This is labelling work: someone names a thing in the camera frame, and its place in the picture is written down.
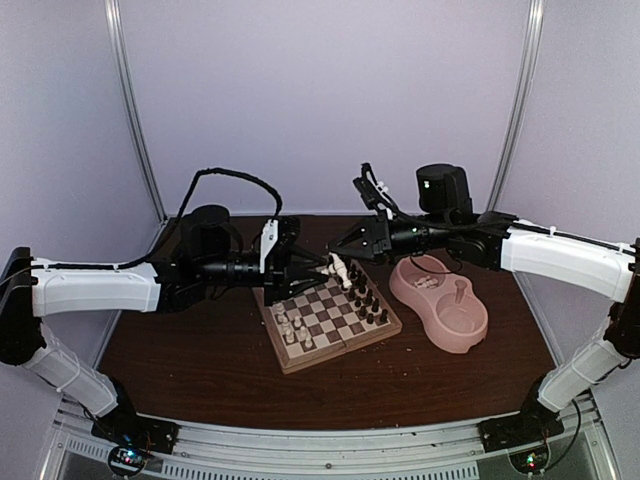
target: pink pet bowl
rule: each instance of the pink pet bowl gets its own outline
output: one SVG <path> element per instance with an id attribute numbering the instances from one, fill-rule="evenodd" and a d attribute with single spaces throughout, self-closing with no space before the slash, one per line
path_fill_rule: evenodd
<path id="1" fill-rule="evenodd" d="M 395 297 L 415 311 L 429 339 L 450 353 L 467 353 L 487 336 L 487 309 L 473 294 L 471 281 L 446 274 L 440 260 L 423 256 L 400 260 L 391 274 L 389 287 Z"/>

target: wire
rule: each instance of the wire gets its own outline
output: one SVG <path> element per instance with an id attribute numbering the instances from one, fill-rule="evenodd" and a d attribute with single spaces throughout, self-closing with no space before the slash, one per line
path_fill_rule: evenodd
<path id="1" fill-rule="evenodd" d="M 2 280 L 0 282 L 0 288 L 4 287 L 7 283 L 9 283 L 14 277 L 17 277 L 18 275 L 22 275 L 25 272 L 30 272 L 31 270 L 41 270 L 43 268 L 44 267 L 42 265 L 31 265 L 30 267 L 26 267 L 26 268 L 23 268 L 22 270 L 18 270 L 17 272 L 12 273 L 7 278 Z"/>
<path id="2" fill-rule="evenodd" d="M 211 301 L 220 300 L 220 298 L 232 288 L 234 287 L 226 287 L 222 292 L 220 292 L 219 295 L 216 296 L 216 293 L 218 292 L 218 286 L 217 285 L 214 286 L 213 292 L 211 293 L 211 295 L 209 295 L 209 300 Z"/>
<path id="3" fill-rule="evenodd" d="M 259 187 L 262 187 L 273 197 L 273 199 L 276 202 L 276 207 L 275 207 L 275 211 L 272 218 L 275 219 L 280 214 L 280 211 L 282 210 L 282 197 L 280 197 L 280 194 L 278 193 L 278 191 L 275 188 L 273 188 L 271 185 L 269 185 L 267 182 L 259 179 L 258 177 L 254 177 L 253 175 L 249 175 L 248 173 L 244 173 L 244 172 L 237 172 L 235 170 L 229 170 L 221 167 L 206 168 L 204 170 L 198 170 L 196 174 L 193 176 L 193 179 L 191 180 L 191 185 L 189 185 L 189 189 L 187 190 L 187 193 L 185 194 L 182 200 L 182 204 L 178 209 L 178 214 L 176 215 L 174 222 L 167 229 L 167 232 L 164 234 L 162 240 L 160 240 L 156 244 L 156 246 L 153 247 L 153 249 L 146 255 L 143 255 L 142 257 L 137 258 L 136 260 L 132 260 L 127 263 L 121 263 L 115 266 L 114 265 L 97 265 L 97 264 L 56 263 L 56 264 L 49 265 L 48 268 L 69 269 L 69 270 L 124 270 L 127 268 L 137 267 L 141 263 L 149 261 L 165 246 L 165 244 L 173 236 L 173 233 L 178 228 L 178 225 L 180 224 L 180 221 L 184 216 L 184 212 L 187 209 L 189 200 L 191 199 L 191 196 L 193 195 L 193 192 L 195 191 L 196 186 L 200 181 L 200 178 L 208 175 L 226 175 L 228 177 L 240 178 L 241 180 L 246 180 L 247 182 L 251 182 L 258 185 Z"/>
<path id="4" fill-rule="evenodd" d="M 534 232 L 534 233 L 542 233 L 544 235 L 551 235 L 551 230 L 545 227 L 540 227 L 538 225 L 527 225 L 526 223 L 514 223 L 512 225 L 512 227 L 520 229 L 520 230 L 526 230 L 528 232 Z M 620 251 L 620 246 L 619 245 L 614 245 L 611 243 L 607 243 L 607 242 L 602 242 L 600 240 L 593 240 L 592 238 L 587 238 L 587 237 L 582 237 L 580 235 L 575 235 L 573 233 L 566 233 L 566 232 L 553 232 L 553 236 L 555 237 L 562 237 L 562 238 L 569 238 L 571 240 L 577 240 L 579 242 L 584 242 L 584 243 L 588 243 L 590 245 L 595 245 L 597 247 L 602 247 L 602 248 L 606 248 L 608 250 L 614 250 L 614 251 Z M 631 256 L 635 256 L 635 253 L 632 252 L 631 250 L 622 250 L 622 253 L 626 253 L 627 255 L 631 255 Z"/>
<path id="5" fill-rule="evenodd" d="M 573 447 L 573 445 L 576 443 L 576 440 L 578 439 L 578 434 L 580 433 L 580 427 L 582 426 L 582 413 L 580 412 L 580 407 L 578 406 L 578 402 L 576 402 L 575 400 L 571 400 L 571 403 L 573 403 L 573 406 L 576 409 L 576 413 L 578 414 L 578 425 L 576 425 L 576 432 L 573 434 L 573 437 L 571 438 L 571 442 L 569 442 L 569 445 L 567 445 L 567 448 L 565 448 L 564 452 L 562 452 L 562 455 L 560 455 L 556 459 L 556 461 L 553 462 L 551 465 L 549 465 L 548 467 L 545 467 L 544 469 L 545 473 L 551 470 L 552 468 L 555 468 L 556 466 L 558 466 L 558 464 L 562 460 L 564 460 L 564 458 L 567 456 L 567 454 L 571 450 L 571 447 Z"/>
<path id="6" fill-rule="evenodd" d="M 253 237 L 253 240 L 251 240 L 251 251 L 255 252 L 256 251 L 256 242 L 258 241 L 258 239 L 262 236 L 262 230 L 260 230 L 258 232 L 258 234 Z"/>
<path id="7" fill-rule="evenodd" d="M 380 192 L 380 190 L 378 190 L 378 188 L 376 187 L 377 182 L 375 180 L 375 175 L 373 174 L 371 165 L 369 165 L 368 163 L 362 165 L 362 176 L 366 180 L 368 180 L 369 183 L 371 183 L 371 185 L 374 187 L 374 190 L 376 192 L 375 195 L 379 203 L 383 204 L 385 207 L 391 210 L 398 218 L 413 225 L 427 228 L 437 228 L 440 230 L 448 230 L 451 232 L 468 232 L 471 230 L 477 230 L 479 228 L 511 226 L 513 223 L 510 220 L 497 220 L 492 222 L 473 223 L 469 225 L 452 225 L 451 223 L 431 222 L 428 220 L 424 220 L 423 218 L 404 213 L 402 210 L 400 210 L 398 204 L 391 198 L 389 194 L 383 194 L 382 192 Z"/>
<path id="8" fill-rule="evenodd" d="M 458 262 L 458 268 L 455 270 L 449 270 L 447 272 L 432 272 L 431 270 L 427 270 L 426 268 L 418 265 L 418 263 L 416 263 L 416 261 L 414 260 L 416 257 L 409 257 L 409 261 L 411 262 L 411 264 L 416 267 L 418 270 L 422 270 L 425 273 L 431 273 L 433 275 L 449 275 L 450 273 L 458 273 L 462 270 L 462 268 L 464 267 L 464 264 L 458 260 L 458 259 L 453 259 L 456 262 Z"/>

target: lavender backdrop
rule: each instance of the lavender backdrop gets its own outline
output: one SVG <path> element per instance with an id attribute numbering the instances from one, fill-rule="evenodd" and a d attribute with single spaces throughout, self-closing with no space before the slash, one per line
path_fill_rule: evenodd
<path id="1" fill-rule="evenodd" d="M 467 168 L 484 208 L 513 102 L 526 0 L 121 2 L 160 192 L 175 213 L 193 171 L 224 165 L 276 186 L 288 212 L 363 212 L 374 165 L 407 210 L 415 170 Z M 269 197 L 206 180 L 194 205 L 265 213 Z"/>

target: black mounting plate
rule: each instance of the black mounting plate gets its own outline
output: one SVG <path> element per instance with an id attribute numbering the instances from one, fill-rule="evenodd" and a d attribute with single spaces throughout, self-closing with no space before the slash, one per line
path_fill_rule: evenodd
<path id="1" fill-rule="evenodd" d="M 554 419 L 541 428 L 540 423 L 527 421 L 522 413 L 517 413 L 484 420 L 478 424 L 478 430 L 484 451 L 489 453 L 539 442 L 544 439 L 543 430 L 546 431 L 547 438 L 560 435 L 564 432 L 564 425 L 559 419 Z"/>
<path id="2" fill-rule="evenodd" d="M 165 453 L 170 455 L 173 453 L 173 447 L 178 438 L 179 427 L 176 423 L 168 422 L 166 420 L 157 420 L 155 418 L 140 417 L 137 418 L 137 424 L 144 431 L 149 432 L 149 438 L 151 440 L 151 446 L 149 448 L 152 452 Z M 94 437 L 102 438 L 104 440 L 110 440 L 105 432 L 95 423 L 91 428 L 91 435 Z M 147 450 L 147 439 L 141 438 L 131 443 L 131 446 L 142 451 Z"/>

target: brown tabletop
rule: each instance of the brown tabletop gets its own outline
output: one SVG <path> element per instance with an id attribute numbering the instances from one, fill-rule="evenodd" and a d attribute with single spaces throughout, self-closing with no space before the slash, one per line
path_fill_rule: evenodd
<path id="1" fill-rule="evenodd" d="M 323 253 L 355 217 L 303 216 L 299 245 Z M 250 241 L 262 218 L 234 219 Z M 444 252 L 433 253 L 453 268 Z M 100 370 L 126 385 L 142 413 L 276 429 L 427 425 L 517 410 L 553 362 L 509 273 L 465 265 L 489 312 L 487 338 L 453 355 L 426 337 L 389 291 L 391 266 L 365 266 L 404 327 L 381 343 L 283 375 L 253 294 L 237 288 L 179 314 L 125 312 Z"/>

